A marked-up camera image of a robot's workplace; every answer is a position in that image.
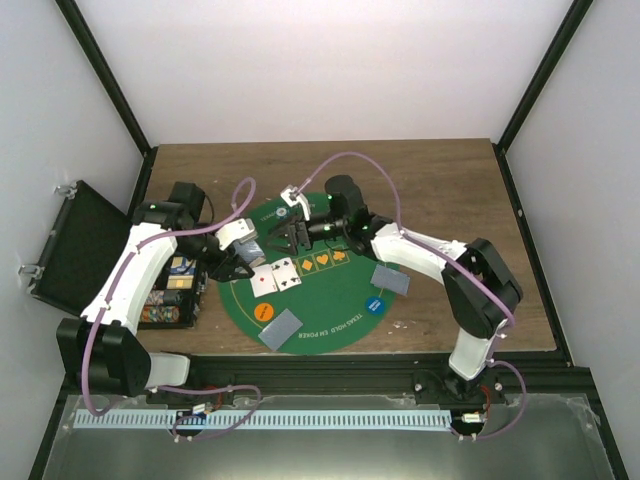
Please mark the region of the blue patterned card deck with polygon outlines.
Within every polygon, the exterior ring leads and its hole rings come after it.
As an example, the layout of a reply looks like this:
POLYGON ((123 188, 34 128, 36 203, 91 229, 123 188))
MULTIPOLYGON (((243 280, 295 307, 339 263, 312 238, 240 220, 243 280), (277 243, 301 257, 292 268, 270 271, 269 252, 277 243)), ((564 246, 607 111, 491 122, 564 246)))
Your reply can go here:
POLYGON ((252 268, 262 265, 266 255, 256 240, 234 243, 236 253, 252 268))

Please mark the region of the three of clubs card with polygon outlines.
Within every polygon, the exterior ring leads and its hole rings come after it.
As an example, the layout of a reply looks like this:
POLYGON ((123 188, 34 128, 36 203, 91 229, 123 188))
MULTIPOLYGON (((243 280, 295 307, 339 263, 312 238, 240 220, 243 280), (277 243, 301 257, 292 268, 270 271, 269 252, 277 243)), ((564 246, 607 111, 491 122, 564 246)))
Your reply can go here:
POLYGON ((293 260, 284 257, 270 264, 272 275, 280 292, 286 291, 301 284, 300 276, 293 260))

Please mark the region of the ace of diamonds card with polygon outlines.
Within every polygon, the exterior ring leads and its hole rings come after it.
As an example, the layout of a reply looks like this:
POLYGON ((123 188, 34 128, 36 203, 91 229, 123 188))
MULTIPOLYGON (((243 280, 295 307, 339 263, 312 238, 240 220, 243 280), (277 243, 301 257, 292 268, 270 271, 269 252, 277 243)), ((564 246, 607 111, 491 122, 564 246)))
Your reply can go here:
POLYGON ((277 282, 269 264, 259 265, 253 269, 253 272, 254 274, 250 278, 250 285, 255 298, 278 291, 277 282))

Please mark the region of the orange big blind button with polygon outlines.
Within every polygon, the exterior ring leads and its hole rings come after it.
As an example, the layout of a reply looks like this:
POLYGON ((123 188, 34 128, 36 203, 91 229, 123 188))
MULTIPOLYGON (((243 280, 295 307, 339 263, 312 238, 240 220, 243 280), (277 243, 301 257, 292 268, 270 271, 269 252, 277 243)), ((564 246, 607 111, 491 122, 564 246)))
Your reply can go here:
POLYGON ((268 302, 259 303, 254 308, 254 317, 258 322, 266 323, 271 321, 275 316, 275 309, 268 302))

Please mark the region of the dealt cards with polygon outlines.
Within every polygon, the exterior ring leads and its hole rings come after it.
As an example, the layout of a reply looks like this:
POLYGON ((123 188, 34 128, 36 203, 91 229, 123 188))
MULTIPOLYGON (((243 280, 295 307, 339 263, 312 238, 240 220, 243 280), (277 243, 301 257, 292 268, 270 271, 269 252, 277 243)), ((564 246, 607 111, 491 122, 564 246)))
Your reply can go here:
POLYGON ((278 351, 302 326, 302 321, 285 309, 259 333, 258 338, 271 351, 278 351))
POLYGON ((410 277, 401 271, 384 265, 377 265, 370 283, 377 288, 391 291, 397 295, 407 296, 410 277))

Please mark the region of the blue small blind button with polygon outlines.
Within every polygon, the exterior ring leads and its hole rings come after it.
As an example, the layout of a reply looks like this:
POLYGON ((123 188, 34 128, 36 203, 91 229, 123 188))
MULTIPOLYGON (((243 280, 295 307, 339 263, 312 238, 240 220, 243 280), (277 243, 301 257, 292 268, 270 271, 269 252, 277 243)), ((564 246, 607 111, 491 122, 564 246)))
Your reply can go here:
POLYGON ((383 298, 379 296, 369 297, 365 301, 365 310, 367 313, 371 315, 381 316, 387 310, 386 302, 383 298))

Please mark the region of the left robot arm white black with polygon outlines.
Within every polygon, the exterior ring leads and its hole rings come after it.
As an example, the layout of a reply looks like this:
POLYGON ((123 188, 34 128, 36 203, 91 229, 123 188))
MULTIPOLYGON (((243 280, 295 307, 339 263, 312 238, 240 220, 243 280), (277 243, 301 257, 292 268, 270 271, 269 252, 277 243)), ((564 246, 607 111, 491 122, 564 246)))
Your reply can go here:
POLYGON ((145 201, 134 210, 126 244, 104 285, 79 318, 61 321, 56 338, 66 374, 89 403, 93 393, 134 397, 169 390, 181 403, 196 402, 203 377, 181 354, 150 353, 137 338, 145 302, 170 258, 180 253, 203 263, 217 282, 248 279, 254 272, 234 245, 255 235, 242 218, 247 201, 234 201, 223 220, 198 219, 204 193, 177 183, 165 201, 145 201))

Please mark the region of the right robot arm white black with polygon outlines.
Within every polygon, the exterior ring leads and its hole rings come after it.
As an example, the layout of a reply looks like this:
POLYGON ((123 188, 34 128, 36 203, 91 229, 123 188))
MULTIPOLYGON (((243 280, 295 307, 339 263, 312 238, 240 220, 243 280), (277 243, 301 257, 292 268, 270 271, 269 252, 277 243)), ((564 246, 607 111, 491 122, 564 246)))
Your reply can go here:
POLYGON ((503 258, 486 239, 440 240, 371 212, 348 175, 329 178, 324 189, 325 213, 313 212, 301 189, 288 186, 281 191, 290 213, 269 230, 268 247, 296 255, 319 241, 341 240, 355 255, 406 267, 439 282, 459 326, 443 379, 445 393, 458 403, 471 400, 480 390, 496 341, 514 324, 523 298, 503 258))

